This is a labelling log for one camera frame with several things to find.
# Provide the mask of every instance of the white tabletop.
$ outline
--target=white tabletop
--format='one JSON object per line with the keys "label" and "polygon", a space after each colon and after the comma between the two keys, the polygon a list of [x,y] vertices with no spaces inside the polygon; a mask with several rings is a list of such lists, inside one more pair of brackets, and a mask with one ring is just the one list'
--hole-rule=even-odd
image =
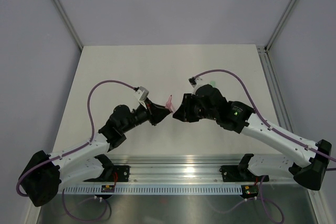
{"label": "white tabletop", "polygon": [[[227,69],[242,78],[255,104],[267,119],[277,123],[264,72],[255,45],[85,46],[58,131],[54,151],[86,140],[91,127],[86,109],[92,87],[102,80],[120,80],[150,91],[149,99],[165,105],[169,96],[177,109],[184,93],[192,90],[188,78],[210,69]],[[224,73],[203,79],[214,81],[227,100],[249,104],[239,82]],[[96,131],[104,126],[114,107],[135,109],[133,91],[107,83],[91,99]],[[115,155],[221,155],[278,153],[253,138],[225,131],[214,121],[183,123],[169,115],[157,126],[145,122],[126,133],[127,140],[109,154]]]}

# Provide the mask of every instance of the black end cap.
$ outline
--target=black end cap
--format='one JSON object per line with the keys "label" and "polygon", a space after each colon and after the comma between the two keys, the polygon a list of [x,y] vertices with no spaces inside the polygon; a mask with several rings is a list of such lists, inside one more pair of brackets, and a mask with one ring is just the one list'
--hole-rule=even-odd
{"label": "black end cap", "polygon": [[[35,153],[20,177],[29,169],[46,160],[49,160],[49,156],[44,151]],[[33,202],[34,206],[40,207],[51,201],[57,195],[58,186],[61,183],[59,177],[59,166],[55,166],[50,162],[27,175],[22,181],[21,186]]]}
{"label": "black end cap", "polygon": [[[331,143],[328,141],[321,140],[316,146],[318,147],[318,151],[330,155]],[[317,191],[321,189],[328,164],[329,159],[316,154],[310,165],[301,168],[296,164],[293,164],[293,166],[289,168],[289,171],[294,175],[293,178],[299,185]]]}

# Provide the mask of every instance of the cable clip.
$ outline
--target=cable clip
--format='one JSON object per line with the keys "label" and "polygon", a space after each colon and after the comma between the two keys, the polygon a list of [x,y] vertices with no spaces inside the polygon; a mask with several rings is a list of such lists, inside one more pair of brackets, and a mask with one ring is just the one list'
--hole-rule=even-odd
{"label": "cable clip", "polygon": [[92,142],[90,142],[90,139],[91,139],[91,138],[88,138],[88,139],[86,140],[86,142],[88,143],[88,145],[92,145]]}
{"label": "cable clip", "polygon": [[307,145],[307,148],[305,148],[306,151],[313,149],[313,147],[311,145]]}

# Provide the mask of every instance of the metal frame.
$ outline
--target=metal frame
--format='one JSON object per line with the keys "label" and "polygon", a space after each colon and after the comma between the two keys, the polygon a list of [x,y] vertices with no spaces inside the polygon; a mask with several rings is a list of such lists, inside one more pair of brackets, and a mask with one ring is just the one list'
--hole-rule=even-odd
{"label": "metal frame", "polygon": [[[281,95],[276,73],[269,57],[269,52],[267,52],[266,47],[263,46],[257,46],[257,50],[268,84],[268,89],[277,114],[279,125],[286,128],[290,132],[295,132],[295,128],[291,123],[290,115],[286,110],[285,103]],[[328,207],[328,204],[326,203],[323,193],[321,191],[312,190],[308,190],[308,193],[312,203],[312,210],[315,213],[318,223],[332,224],[333,222],[330,214],[330,209]]]}
{"label": "metal frame", "polygon": [[24,224],[36,224],[40,214],[41,207],[35,207],[31,201],[28,203],[27,215]]}
{"label": "metal frame", "polygon": [[266,44],[266,51],[268,52],[269,49],[272,47],[273,43],[277,39],[278,35],[282,31],[283,26],[285,25],[289,15],[291,14],[293,8],[295,7],[296,3],[298,0],[290,0],[289,3],[287,4],[284,12],[282,13],[282,16],[280,17],[280,20],[275,27],[271,37],[269,38],[267,44]]}
{"label": "metal frame", "polygon": [[[239,164],[242,154],[221,156],[110,156],[114,164],[131,167],[130,185],[222,185],[222,165]],[[292,179],[270,178],[273,184],[294,184]]]}
{"label": "metal frame", "polygon": [[74,41],[76,42],[79,50],[82,52],[83,51],[83,43],[81,42],[75,28],[73,27],[67,13],[65,12],[64,7],[62,6],[62,3],[60,2],[60,0],[51,0],[51,2],[54,4],[54,6],[56,7],[61,19],[63,20],[65,26],[67,27],[67,29],[69,30],[72,38],[74,39]]}

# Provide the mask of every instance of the black mounting bracket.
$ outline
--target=black mounting bracket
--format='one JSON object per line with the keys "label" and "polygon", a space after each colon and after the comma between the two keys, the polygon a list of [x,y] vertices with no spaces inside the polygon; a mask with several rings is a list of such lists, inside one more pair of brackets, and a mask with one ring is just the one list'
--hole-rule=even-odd
{"label": "black mounting bracket", "polygon": [[[219,171],[222,174],[223,182],[256,182],[262,179],[262,176],[255,176],[248,170],[239,170],[238,165],[222,165]],[[264,182],[268,181],[269,177],[266,176]]]}
{"label": "black mounting bracket", "polygon": [[241,198],[249,199],[257,197],[259,194],[258,185],[242,185]]}
{"label": "black mounting bracket", "polygon": [[130,176],[130,166],[129,165],[114,165],[112,173],[109,177],[102,179],[101,177],[98,178],[91,178],[85,180],[85,182],[114,182],[113,174],[116,173],[118,176],[118,182],[128,182],[128,178]]}

